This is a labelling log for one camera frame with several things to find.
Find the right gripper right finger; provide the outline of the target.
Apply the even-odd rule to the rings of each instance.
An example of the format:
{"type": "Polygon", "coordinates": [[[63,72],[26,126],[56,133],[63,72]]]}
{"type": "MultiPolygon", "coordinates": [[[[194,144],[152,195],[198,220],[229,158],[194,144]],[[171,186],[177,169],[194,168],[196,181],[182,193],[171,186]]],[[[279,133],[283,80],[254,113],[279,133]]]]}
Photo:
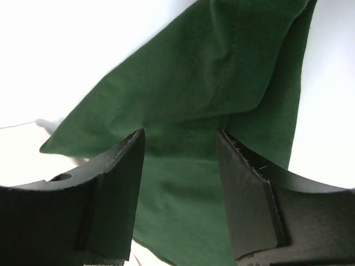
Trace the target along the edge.
{"type": "Polygon", "coordinates": [[[353,265],[354,190],[292,173],[228,132],[216,137],[238,265],[353,265]]]}

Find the cream and green t-shirt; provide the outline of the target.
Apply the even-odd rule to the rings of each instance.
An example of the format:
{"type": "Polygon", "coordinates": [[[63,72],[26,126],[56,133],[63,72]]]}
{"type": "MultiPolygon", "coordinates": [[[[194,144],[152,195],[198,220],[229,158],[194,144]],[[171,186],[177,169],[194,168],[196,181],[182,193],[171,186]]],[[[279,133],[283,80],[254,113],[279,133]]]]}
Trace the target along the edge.
{"type": "Polygon", "coordinates": [[[134,240],[173,265],[234,265],[224,129],[287,167],[315,1],[197,1],[107,74],[40,148],[92,158],[143,128],[134,240]]]}

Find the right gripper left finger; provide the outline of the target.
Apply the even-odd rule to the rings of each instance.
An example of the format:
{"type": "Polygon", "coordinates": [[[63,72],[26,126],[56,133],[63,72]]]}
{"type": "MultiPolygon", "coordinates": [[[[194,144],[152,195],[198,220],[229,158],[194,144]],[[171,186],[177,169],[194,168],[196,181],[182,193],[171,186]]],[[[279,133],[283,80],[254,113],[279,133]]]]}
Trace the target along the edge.
{"type": "Polygon", "coordinates": [[[49,181],[1,187],[2,265],[123,265],[130,257],[145,132],[49,181]]]}

